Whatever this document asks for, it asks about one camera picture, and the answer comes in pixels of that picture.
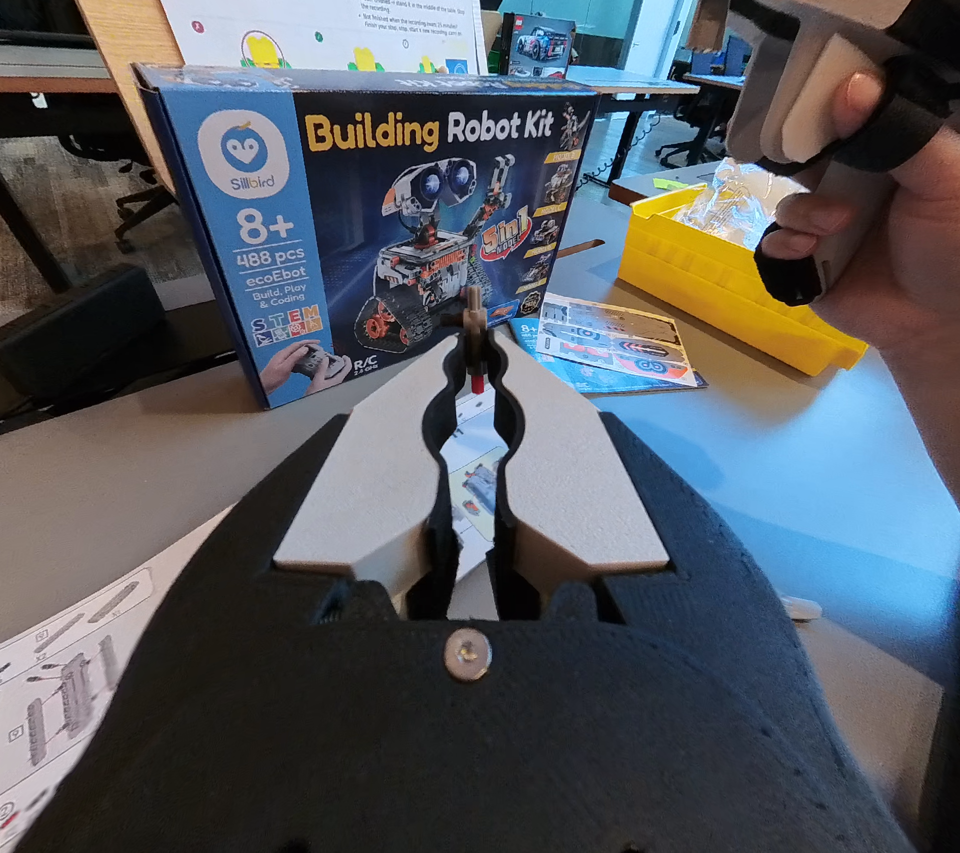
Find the black office chair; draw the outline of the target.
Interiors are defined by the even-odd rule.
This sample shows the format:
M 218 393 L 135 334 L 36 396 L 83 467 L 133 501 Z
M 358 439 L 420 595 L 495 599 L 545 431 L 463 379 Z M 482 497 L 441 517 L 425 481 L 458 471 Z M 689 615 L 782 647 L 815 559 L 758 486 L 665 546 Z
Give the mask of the black office chair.
M 160 183 L 152 167 L 142 170 L 139 176 L 149 187 L 115 200 L 121 224 L 114 230 L 114 242 L 117 249 L 124 254 L 135 251 L 128 237 L 132 229 L 178 203 L 175 195 Z
M 719 117 L 726 101 L 726 93 L 719 87 L 710 84 L 701 84 L 694 96 L 688 96 L 679 103 L 674 113 L 674 119 L 682 120 L 694 128 L 693 139 L 666 143 L 659 147 L 654 155 L 661 167 L 678 169 L 678 163 L 671 163 L 670 158 L 683 153 L 687 167 L 699 165 L 704 161 L 718 161 L 722 155 L 716 155 L 707 148 L 707 142 L 714 133 L 714 127 L 719 124 Z

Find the blue robot kit box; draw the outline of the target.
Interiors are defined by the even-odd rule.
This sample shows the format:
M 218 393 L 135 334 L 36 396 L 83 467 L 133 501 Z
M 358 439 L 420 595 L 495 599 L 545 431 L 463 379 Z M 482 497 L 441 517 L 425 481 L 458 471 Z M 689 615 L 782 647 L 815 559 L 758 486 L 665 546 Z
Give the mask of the blue robot kit box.
M 536 315 L 597 94 L 568 81 L 137 64 L 263 407 L 418 355 L 468 287 Z

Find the car set box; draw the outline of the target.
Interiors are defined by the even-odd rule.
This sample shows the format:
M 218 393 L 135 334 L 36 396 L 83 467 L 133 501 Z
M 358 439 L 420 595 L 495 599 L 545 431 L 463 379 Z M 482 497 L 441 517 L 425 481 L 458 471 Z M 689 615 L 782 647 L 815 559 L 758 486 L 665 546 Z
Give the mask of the car set box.
M 499 74 L 564 79 L 575 32 L 574 20 L 505 13 L 500 30 Z

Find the grey desk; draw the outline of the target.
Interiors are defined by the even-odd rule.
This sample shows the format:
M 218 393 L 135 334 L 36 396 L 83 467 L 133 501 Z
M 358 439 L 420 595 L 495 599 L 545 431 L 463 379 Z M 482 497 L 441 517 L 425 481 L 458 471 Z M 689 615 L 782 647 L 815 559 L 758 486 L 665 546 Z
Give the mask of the grey desk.
M 579 193 L 550 290 L 677 320 L 707 389 L 605 397 L 698 490 L 782 593 L 858 762 L 916 842 L 954 662 L 958 513 L 882 359 L 806 378 L 618 280 L 629 210 Z M 2 436 L 2 640 L 235 502 L 396 369 L 261 411 L 238 363 Z

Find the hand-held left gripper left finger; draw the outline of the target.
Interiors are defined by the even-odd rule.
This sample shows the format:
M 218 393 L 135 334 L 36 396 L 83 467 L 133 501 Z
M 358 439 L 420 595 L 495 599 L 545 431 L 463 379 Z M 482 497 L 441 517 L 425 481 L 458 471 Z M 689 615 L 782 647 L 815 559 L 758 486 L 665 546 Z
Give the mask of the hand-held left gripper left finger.
M 462 336 L 450 335 L 358 403 L 274 564 L 378 582 L 403 616 L 445 619 L 460 545 L 441 449 L 465 378 Z

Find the brown wooden table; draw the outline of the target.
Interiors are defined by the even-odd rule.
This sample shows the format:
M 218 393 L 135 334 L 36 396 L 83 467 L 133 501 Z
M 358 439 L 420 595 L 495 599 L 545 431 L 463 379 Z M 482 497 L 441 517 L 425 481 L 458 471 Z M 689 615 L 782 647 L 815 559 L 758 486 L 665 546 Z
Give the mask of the brown wooden table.
M 608 196 L 616 202 L 630 205 L 642 199 L 659 197 L 677 191 L 677 189 L 669 191 L 655 189 L 652 184 L 653 177 L 664 177 L 683 183 L 684 189 L 702 187 L 713 181 L 714 172 L 718 166 L 719 162 L 714 161 L 676 168 L 658 168 L 650 173 L 623 176 L 613 181 L 608 189 Z

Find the yellow plastic bin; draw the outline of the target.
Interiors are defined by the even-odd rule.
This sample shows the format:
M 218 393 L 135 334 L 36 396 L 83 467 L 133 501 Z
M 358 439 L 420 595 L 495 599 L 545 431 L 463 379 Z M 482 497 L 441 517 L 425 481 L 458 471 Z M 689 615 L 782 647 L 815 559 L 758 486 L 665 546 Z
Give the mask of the yellow plastic bin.
M 806 375 L 854 368 L 866 343 L 834 329 L 808 306 L 776 301 L 749 249 L 678 221 L 703 189 L 631 205 L 619 277 Z

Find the clear plastic bag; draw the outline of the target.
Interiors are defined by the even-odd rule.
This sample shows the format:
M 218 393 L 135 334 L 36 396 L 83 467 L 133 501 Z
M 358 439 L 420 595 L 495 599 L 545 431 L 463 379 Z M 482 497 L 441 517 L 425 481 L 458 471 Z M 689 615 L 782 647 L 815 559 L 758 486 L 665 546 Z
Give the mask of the clear plastic bag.
M 780 202 L 807 191 L 792 179 L 774 175 L 757 164 L 726 158 L 674 221 L 754 251 L 773 223 Z

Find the blue leaflet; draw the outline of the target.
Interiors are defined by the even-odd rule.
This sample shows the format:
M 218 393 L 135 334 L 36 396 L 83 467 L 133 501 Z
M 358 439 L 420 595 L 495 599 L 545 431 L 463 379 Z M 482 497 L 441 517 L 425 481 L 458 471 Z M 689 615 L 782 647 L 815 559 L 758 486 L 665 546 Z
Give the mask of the blue leaflet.
M 693 385 L 649 377 L 638 377 L 582 364 L 555 355 L 540 353 L 536 349 L 539 319 L 530 316 L 509 320 L 510 331 L 516 343 L 538 363 L 554 373 L 558 379 L 583 395 L 618 395 L 642 392 L 668 392 L 706 389 L 709 384 L 694 372 Z

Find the white background desk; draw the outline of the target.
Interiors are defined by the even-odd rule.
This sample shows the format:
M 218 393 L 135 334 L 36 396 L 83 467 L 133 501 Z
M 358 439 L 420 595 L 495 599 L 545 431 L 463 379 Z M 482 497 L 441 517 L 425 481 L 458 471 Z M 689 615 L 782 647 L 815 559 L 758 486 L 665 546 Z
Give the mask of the white background desk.
M 655 79 L 616 67 L 571 66 L 566 78 L 601 96 L 597 118 L 624 112 L 671 112 L 680 97 L 696 96 L 699 92 L 697 84 Z

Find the person's right hand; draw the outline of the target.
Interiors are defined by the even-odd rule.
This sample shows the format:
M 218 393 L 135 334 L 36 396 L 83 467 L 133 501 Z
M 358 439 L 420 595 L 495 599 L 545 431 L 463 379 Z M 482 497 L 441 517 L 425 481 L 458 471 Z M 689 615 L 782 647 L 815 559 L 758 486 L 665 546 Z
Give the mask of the person's right hand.
M 959 501 L 959 137 L 942 128 L 892 173 L 897 190 L 814 311 L 874 347 Z

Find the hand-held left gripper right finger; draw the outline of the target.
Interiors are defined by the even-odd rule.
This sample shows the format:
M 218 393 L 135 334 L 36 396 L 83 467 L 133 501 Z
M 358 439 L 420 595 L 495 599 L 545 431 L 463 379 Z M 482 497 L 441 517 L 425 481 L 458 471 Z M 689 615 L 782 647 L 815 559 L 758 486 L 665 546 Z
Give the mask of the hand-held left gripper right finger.
M 497 474 L 495 537 L 474 569 L 474 618 L 538 619 L 584 583 L 602 620 L 622 620 L 611 578 L 669 556 L 598 409 L 504 333 L 488 336 Z

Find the open instruction booklet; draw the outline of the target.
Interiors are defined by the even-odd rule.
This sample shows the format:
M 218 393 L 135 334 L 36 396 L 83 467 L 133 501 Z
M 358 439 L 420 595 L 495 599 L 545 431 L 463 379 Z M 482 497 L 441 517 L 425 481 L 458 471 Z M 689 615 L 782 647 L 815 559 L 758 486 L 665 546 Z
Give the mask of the open instruction booklet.
M 335 417 L 229 511 L 126 668 L 39 668 L 26 744 L 70 756 L 17 851 L 498 851 L 522 764 L 498 683 L 443 664 L 365 573 L 289 571 L 291 521 L 346 451 Z

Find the small grey pin connector piece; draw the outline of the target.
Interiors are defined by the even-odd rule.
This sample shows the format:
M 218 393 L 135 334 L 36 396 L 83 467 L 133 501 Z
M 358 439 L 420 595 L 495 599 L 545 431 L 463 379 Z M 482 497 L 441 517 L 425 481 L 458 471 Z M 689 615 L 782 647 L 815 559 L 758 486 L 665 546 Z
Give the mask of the small grey pin connector piece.
M 458 326 L 454 354 L 464 368 L 471 392 L 481 395 L 486 389 L 491 343 L 488 332 L 487 310 L 483 302 L 483 288 L 471 284 L 464 290 L 462 313 L 443 318 L 443 324 Z

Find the black electronic box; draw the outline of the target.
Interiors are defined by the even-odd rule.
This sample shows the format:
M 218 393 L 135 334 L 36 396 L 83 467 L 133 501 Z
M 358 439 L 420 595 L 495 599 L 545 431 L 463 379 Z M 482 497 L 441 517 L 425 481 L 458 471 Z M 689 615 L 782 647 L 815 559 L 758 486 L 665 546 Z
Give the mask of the black electronic box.
M 2 378 L 26 398 L 60 399 L 164 318 L 147 272 L 129 263 L 115 265 L 4 325 Z

